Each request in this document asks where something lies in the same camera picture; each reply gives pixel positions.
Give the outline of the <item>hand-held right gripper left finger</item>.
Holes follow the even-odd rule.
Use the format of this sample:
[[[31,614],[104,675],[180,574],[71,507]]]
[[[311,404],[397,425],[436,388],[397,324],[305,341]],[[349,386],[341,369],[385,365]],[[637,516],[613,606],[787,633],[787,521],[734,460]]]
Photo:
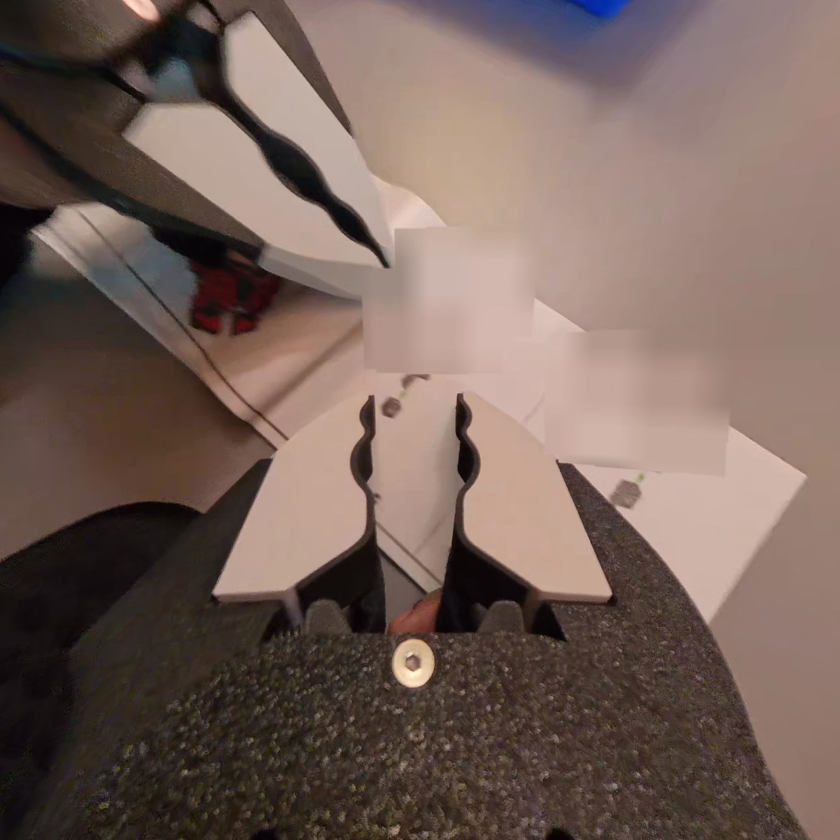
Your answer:
[[[373,474],[375,399],[353,394],[311,420],[270,461],[213,588],[223,604],[281,602],[302,624],[315,602],[384,626]]]

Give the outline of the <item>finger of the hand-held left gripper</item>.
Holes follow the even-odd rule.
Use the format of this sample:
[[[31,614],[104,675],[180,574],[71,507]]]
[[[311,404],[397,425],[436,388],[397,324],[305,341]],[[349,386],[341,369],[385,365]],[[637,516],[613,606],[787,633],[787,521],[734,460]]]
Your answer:
[[[388,268],[393,234],[382,198],[351,133],[253,12],[224,28],[228,111],[255,139],[270,168],[326,233],[337,234],[331,259]]]
[[[341,298],[361,296],[366,278],[389,266],[389,224],[361,152],[322,108],[307,128],[292,119],[292,139],[349,205],[379,247],[353,241],[320,205],[281,183],[257,142],[209,104],[151,104],[123,137],[197,191],[262,243],[258,262],[269,272]]]

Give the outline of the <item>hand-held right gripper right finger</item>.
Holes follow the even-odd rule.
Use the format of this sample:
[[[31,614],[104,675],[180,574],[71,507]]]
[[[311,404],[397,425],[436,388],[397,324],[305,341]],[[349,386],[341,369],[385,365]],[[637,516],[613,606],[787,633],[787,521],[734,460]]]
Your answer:
[[[436,629],[559,631],[554,604],[609,604],[613,590],[540,441],[472,392],[457,395],[455,432],[464,484]]]

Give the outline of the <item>lego instruction booklet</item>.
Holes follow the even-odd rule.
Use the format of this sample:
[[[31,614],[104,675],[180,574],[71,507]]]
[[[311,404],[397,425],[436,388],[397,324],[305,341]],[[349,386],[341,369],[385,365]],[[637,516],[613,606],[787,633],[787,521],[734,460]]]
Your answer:
[[[142,224],[97,204],[62,208],[34,241],[77,270],[278,448],[333,404],[375,394],[377,540],[422,590],[442,585],[455,515],[455,396],[475,392],[543,437],[543,385],[520,352],[502,373],[428,379],[364,368],[361,306],[290,285],[256,331],[190,327],[194,277]],[[710,621],[805,482],[731,428],[722,476],[580,465]]]

